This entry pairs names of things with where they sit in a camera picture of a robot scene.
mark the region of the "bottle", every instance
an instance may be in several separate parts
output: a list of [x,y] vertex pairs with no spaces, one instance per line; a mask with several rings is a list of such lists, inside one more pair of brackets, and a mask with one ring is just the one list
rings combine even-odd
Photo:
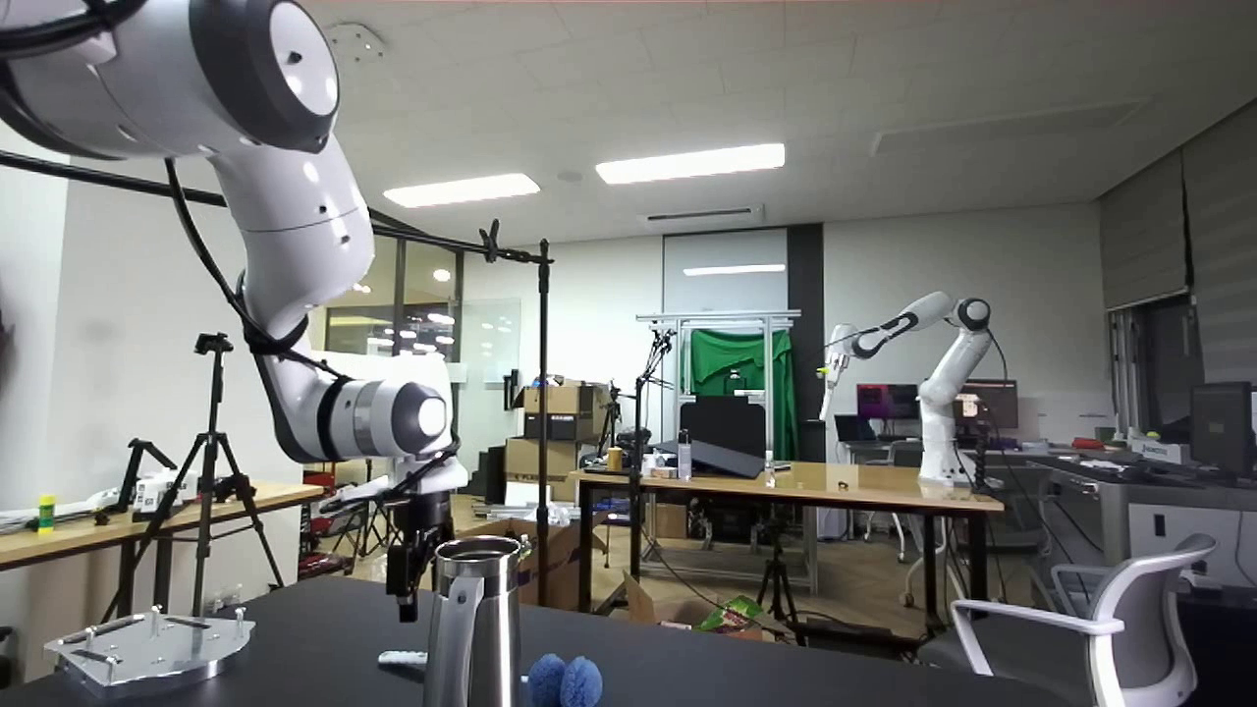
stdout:
[[677,438],[677,479],[694,479],[694,448],[687,428]]
[[38,521],[37,521],[38,536],[52,536],[55,532],[55,496],[38,496]]

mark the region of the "white robotic arm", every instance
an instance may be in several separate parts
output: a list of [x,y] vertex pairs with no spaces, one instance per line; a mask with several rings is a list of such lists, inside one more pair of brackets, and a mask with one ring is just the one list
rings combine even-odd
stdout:
[[826,342],[826,402],[821,402],[821,422],[826,422],[826,441],[837,448],[837,422],[832,422],[832,402],[837,402],[837,383],[850,369],[854,358],[877,358],[886,342],[923,331],[930,322],[944,322],[955,312],[959,339],[935,364],[935,375],[919,384],[919,428],[923,428],[923,462],[919,479],[930,489],[962,489],[969,482],[969,462],[955,453],[955,396],[965,384],[965,376],[979,369],[987,345],[990,345],[990,305],[983,297],[962,297],[955,303],[944,292],[930,292],[904,305],[896,317],[868,325],[868,331],[850,331],[832,325]]
[[13,129],[76,157],[215,170],[248,246],[241,317],[282,453],[432,469],[450,457],[447,376],[356,383],[303,352],[305,314],[373,258],[335,110],[331,46],[292,0],[0,0]]

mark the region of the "fluorescent light panel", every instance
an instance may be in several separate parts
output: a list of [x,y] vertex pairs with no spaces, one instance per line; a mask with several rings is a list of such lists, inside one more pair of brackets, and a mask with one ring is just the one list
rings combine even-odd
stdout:
[[735,276],[771,276],[786,270],[786,263],[740,263],[740,266],[682,266],[687,280],[735,280]]
[[724,176],[724,174],[765,174],[783,167],[786,167],[786,147],[757,142],[757,147],[732,147],[732,148],[601,161],[596,176],[606,185],[643,185],[643,181],[687,181],[687,176]]
[[386,187],[386,199],[402,207],[437,207],[437,206],[515,199],[532,194],[543,194],[543,187],[526,174],[490,174],[470,181]]

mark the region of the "desk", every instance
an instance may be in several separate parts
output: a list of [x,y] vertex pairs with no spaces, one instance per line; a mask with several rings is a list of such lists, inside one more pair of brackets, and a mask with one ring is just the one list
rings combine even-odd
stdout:
[[[630,493],[630,476],[570,476],[581,489],[581,609],[589,614],[589,542],[592,542],[592,503],[606,493]],[[858,462],[790,462],[786,473],[765,473],[756,479],[744,476],[694,476],[668,479],[650,476],[639,493],[660,500],[756,500],[756,503],[795,503],[795,506],[864,506],[864,511],[900,511],[923,516],[923,575],[927,575],[927,637],[939,620],[935,589],[935,516],[969,519],[969,597],[987,597],[987,516],[1007,506],[974,493],[935,493],[919,482],[915,469],[858,469]],[[630,503],[632,516],[632,579],[639,575],[639,500]]]
[[[386,648],[424,648],[432,597],[422,597],[422,626],[395,626],[395,600],[386,584],[318,579],[248,604],[259,620],[242,655],[211,684],[176,688],[118,703],[181,707],[274,707],[274,703],[369,703],[422,707],[424,684],[389,676],[373,659]],[[601,663],[610,707],[625,703],[724,703],[724,707],[832,707],[832,703],[904,703],[904,707],[1066,707],[1066,698],[1007,681],[974,681],[846,651],[803,651],[795,643],[756,643],[732,637],[694,637],[673,629],[621,626],[606,618],[519,604],[515,663],[536,655],[589,655]],[[46,676],[5,692],[7,707],[103,703],[68,676]]]
[[[316,503],[323,496],[323,489],[257,489],[257,506],[259,516],[267,511],[282,511],[282,506],[303,506]],[[242,519],[242,503],[228,500],[211,506],[211,521],[233,521]],[[199,521],[199,506],[190,503],[176,516],[169,516],[169,521],[157,536],[157,575],[152,575],[152,604],[169,604],[169,553],[174,553],[174,536],[176,532],[194,532]],[[123,550],[123,614],[128,614],[128,575],[127,565],[138,553],[138,542],[145,538],[148,521],[135,521],[128,516],[110,516],[107,525],[96,525],[96,519],[76,519],[76,521],[58,521],[52,536],[0,536],[0,570],[13,565],[37,565],[37,561],[55,561],[68,553],[89,553],[89,550],[107,550],[118,548]]]

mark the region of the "black table surface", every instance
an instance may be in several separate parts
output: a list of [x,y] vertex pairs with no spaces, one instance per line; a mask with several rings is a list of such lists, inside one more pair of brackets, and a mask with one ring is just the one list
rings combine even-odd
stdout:
[[[257,600],[248,618],[259,620],[253,643],[207,684],[103,698],[103,692],[83,688],[72,676],[46,676],[26,688],[0,692],[0,703],[424,703],[424,688],[415,681],[389,676],[373,659],[386,648],[424,648],[432,597],[424,597],[422,626],[395,626],[395,600],[386,597],[381,584],[323,579]],[[519,609],[515,637],[521,671],[543,651],[596,659],[606,676],[606,707],[1066,703],[1055,697],[1002,681],[949,676],[795,643],[756,643],[735,637],[639,629],[610,618],[581,618],[558,609]]]

